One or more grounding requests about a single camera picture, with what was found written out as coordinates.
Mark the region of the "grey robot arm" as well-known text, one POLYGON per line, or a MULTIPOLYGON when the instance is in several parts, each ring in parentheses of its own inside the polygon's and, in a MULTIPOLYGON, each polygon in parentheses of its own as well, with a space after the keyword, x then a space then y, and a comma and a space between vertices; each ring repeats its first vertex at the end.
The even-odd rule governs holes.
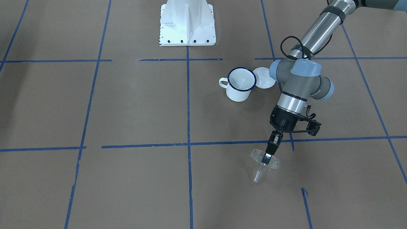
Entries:
POLYGON ((329 0, 317 20, 283 60, 273 61, 269 76, 284 85, 278 103, 270 115, 270 124, 274 127, 262 163, 271 162, 277 151, 283 134, 295 133, 298 121, 308 123, 304 132, 315 136, 321 124, 315 114, 303 116, 302 111, 310 106, 308 98, 326 100, 332 96, 335 87, 333 82, 321 76, 322 66, 313 61, 330 42, 334 31, 343 24, 346 17, 360 7, 406 11, 405 0, 329 0))

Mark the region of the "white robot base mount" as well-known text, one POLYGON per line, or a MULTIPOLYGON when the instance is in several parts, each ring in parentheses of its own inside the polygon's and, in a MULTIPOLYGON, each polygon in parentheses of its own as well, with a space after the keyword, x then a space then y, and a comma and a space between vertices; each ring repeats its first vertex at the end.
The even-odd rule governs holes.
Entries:
POLYGON ((216 44, 214 8, 206 0, 168 0, 160 16, 160 46, 216 44))

